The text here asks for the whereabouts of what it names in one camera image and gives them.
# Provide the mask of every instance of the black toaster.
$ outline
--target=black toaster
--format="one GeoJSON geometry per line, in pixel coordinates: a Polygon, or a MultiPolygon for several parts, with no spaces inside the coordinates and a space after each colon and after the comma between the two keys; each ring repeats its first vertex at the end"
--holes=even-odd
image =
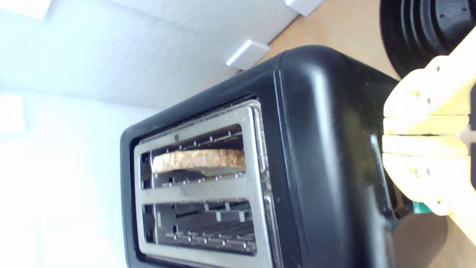
{"type": "Polygon", "coordinates": [[[397,84],[333,49],[304,46],[124,131],[127,264],[393,267],[395,191],[381,163],[397,84]],[[154,157],[235,149],[246,171],[154,174],[154,157]]]}

